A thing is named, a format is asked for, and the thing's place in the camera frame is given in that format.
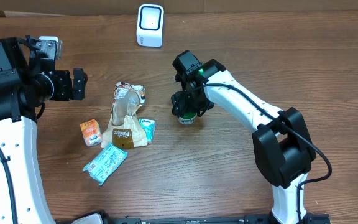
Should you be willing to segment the green lid jar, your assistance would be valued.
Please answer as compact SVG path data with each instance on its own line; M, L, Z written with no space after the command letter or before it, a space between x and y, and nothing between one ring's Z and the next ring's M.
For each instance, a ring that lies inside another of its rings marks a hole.
M183 116L179 116L178 120L181 124L189 125L194 123L196 117L197 117L197 113L186 113Z

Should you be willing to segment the orange Kleenex tissue pack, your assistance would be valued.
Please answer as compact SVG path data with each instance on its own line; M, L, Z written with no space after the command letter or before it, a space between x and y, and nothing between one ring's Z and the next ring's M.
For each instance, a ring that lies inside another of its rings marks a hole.
M95 119L80 124L85 144L96 146L102 142L102 134L98 122Z

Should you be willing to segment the teal Kleenex tissue pack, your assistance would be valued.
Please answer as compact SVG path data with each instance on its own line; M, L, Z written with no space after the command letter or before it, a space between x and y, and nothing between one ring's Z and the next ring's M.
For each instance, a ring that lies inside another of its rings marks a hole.
M141 118L139 120L139 124L141 125L142 129L145 131L147 142L149 144L152 144L154 140L155 126L156 126L155 120Z

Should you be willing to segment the beige Pantree bread bag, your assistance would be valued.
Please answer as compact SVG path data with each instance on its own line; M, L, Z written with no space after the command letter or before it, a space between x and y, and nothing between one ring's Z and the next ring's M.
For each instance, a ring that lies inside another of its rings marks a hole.
M115 84L110 120L102 133L102 148L110 143L119 149L148 145L146 133L137 118L137 111L144 103L145 88L142 85Z

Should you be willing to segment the teal wet wipes pack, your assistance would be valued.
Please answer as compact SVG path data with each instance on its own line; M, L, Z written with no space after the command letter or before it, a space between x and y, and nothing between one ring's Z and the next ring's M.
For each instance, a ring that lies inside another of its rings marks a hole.
M99 182L99 186L102 186L126 158L126 151L109 143L91 162L84 166L83 171L88 172L89 176Z

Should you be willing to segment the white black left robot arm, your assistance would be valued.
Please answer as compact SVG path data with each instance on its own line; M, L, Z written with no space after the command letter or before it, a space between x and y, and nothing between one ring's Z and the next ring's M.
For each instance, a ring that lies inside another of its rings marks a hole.
M57 70L57 37L0 39L0 223L53 223L37 159L47 101L82 100L86 73Z

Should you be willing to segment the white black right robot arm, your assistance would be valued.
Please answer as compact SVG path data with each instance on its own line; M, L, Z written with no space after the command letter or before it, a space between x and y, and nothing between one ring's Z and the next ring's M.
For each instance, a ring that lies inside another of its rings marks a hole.
M272 185L270 222L311 223L303 205L302 183L316 153L302 114L261 100L214 59L202 63L186 50L175 58L173 67L182 87L171 97L173 115L182 124L191 124L214 105L224 108L252 134L255 163Z

